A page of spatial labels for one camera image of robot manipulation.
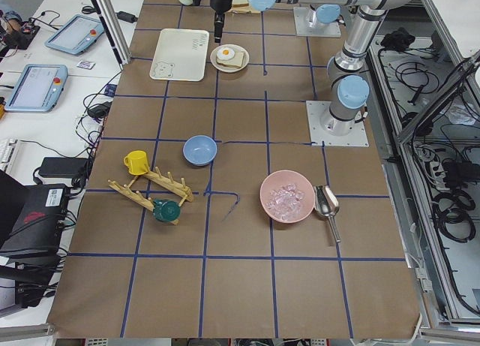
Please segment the lower teach pendant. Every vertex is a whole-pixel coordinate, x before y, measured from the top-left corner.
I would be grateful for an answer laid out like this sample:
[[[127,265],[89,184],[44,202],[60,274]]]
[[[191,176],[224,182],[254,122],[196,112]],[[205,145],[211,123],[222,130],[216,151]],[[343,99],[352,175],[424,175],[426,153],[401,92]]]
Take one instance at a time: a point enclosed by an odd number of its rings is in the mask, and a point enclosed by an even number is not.
[[[58,103],[67,78],[65,65],[27,64],[4,108],[8,112],[47,113]]]

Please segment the black power adapter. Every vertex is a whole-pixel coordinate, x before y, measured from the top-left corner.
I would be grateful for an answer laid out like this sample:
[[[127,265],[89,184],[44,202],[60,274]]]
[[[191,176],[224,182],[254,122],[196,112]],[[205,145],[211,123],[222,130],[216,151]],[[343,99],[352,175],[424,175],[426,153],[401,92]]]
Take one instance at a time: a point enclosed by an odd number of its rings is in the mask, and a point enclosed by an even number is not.
[[[43,183],[40,176],[43,179],[70,179],[73,188],[83,188],[86,184],[87,166],[87,158],[45,157],[42,164],[34,170],[32,178],[38,185]]]

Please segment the wooden cutting board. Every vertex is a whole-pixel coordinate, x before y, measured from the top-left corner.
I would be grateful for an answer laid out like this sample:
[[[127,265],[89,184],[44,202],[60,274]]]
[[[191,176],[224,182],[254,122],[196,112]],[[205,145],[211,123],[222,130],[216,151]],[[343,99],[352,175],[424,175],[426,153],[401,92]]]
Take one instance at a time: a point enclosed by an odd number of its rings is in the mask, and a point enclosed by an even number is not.
[[[259,11],[255,10],[248,0],[232,0],[232,7],[229,12],[235,14],[258,14]]]

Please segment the upper teach pendant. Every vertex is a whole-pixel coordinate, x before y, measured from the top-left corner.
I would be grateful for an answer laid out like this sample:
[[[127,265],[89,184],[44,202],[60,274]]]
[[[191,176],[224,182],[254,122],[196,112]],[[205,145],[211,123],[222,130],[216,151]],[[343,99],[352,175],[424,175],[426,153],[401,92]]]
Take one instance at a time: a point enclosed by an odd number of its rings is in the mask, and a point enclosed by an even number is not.
[[[45,46],[78,55],[86,51],[103,33],[104,27],[99,20],[77,14],[49,37],[45,41]]]

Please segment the black computer box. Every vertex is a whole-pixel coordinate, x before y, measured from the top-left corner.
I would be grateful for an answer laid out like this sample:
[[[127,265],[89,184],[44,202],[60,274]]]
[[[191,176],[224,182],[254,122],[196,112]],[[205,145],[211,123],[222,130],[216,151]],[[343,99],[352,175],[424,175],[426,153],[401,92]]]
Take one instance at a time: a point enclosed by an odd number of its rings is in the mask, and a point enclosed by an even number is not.
[[[1,172],[1,256],[19,260],[56,254],[69,193],[63,183],[22,185]]]

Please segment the metal scoop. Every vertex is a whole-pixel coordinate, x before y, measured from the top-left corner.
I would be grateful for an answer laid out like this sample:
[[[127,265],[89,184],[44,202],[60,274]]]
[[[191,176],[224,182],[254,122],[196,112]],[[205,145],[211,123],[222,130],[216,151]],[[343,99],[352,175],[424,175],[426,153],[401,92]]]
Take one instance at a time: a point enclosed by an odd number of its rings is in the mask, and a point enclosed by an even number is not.
[[[340,209],[338,199],[328,185],[315,186],[314,191],[316,195],[316,213],[322,219],[327,220],[335,242],[341,242],[341,236],[335,221],[335,216]]]

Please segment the fried egg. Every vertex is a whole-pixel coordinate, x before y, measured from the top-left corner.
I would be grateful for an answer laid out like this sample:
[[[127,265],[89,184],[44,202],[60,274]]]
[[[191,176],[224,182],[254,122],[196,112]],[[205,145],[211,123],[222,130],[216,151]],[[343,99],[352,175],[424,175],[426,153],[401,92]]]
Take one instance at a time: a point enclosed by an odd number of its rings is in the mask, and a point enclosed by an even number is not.
[[[236,52],[231,47],[219,47],[216,52],[217,60],[227,61],[233,59],[236,55]]]

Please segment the cream round plate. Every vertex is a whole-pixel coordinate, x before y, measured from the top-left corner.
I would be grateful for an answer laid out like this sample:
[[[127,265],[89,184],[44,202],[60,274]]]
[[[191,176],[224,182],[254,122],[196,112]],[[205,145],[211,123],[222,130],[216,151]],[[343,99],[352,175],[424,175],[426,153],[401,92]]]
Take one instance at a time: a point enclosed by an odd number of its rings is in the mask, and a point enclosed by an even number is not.
[[[248,65],[250,55],[246,49],[239,45],[226,44],[211,51],[210,61],[219,71],[235,73]]]

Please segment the pink bowl with ice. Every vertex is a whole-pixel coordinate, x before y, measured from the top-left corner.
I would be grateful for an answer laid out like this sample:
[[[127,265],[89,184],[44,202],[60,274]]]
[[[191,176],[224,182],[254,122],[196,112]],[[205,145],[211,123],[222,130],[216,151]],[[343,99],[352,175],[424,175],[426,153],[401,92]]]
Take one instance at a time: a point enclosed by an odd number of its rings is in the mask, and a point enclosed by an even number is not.
[[[316,195],[306,177],[293,170],[279,170],[262,182],[259,198],[267,215],[281,223],[296,223],[312,213]]]

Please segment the aluminium frame post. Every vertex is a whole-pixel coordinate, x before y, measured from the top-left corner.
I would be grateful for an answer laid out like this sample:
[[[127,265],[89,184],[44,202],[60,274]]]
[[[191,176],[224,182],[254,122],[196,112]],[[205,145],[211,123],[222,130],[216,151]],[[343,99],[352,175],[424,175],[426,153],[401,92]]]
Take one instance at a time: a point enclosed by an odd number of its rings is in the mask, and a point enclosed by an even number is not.
[[[116,61],[120,66],[128,64],[131,60],[131,52],[111,0],[91,0],[91,3],[104,28]]]

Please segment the blue bowl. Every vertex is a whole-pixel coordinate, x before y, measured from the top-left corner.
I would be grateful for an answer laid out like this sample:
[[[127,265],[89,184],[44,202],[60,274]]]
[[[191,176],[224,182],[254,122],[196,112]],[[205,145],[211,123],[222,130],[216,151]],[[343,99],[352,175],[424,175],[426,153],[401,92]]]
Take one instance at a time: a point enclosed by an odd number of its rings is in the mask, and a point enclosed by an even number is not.
[[[196,135],[188,139],[183,146],[184,158],[194,166],[210,164],[217,155],[216,142],[206,135]]]

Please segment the dark green mug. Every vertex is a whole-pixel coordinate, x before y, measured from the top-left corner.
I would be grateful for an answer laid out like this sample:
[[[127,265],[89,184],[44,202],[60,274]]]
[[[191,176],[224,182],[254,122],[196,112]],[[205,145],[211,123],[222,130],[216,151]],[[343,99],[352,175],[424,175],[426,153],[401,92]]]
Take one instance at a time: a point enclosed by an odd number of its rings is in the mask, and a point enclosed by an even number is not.
[[[177,224],[181,207],[177,202],[166,199],[153,200],[153,215],[157,221]]]

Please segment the yellow mug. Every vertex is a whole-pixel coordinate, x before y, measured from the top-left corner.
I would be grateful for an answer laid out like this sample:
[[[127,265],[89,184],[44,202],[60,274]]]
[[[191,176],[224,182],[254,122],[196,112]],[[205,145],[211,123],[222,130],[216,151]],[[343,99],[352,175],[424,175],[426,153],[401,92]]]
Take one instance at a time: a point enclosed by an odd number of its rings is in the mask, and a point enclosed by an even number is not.
[[[150,171],[149,160],[146,151],[134,150],[123,158],[124,165],[129,174],[139,176]]]

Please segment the bottom bread slice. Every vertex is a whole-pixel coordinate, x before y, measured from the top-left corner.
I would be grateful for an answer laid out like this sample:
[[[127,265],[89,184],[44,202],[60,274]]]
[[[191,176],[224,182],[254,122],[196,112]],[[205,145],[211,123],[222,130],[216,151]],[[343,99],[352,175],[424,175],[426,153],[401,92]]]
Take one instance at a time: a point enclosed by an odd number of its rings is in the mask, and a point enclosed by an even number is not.
[[[235,57],[233,59],[227,60],[227,61],[216,61],[219,65],[223,65],[225,67],[230,67],[230,68],[241,68],[243,65],[245,53],[242,51],[235,50]]]

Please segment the cream bear tray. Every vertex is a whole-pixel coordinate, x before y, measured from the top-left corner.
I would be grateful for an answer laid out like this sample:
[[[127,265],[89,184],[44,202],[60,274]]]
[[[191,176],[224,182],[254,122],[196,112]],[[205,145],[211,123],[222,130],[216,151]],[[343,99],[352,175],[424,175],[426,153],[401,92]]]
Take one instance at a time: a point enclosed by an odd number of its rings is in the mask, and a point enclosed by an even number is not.
[[[153,80],[202,80],[208,45],[209,33],[206,30],[161,30],[149,76]]]

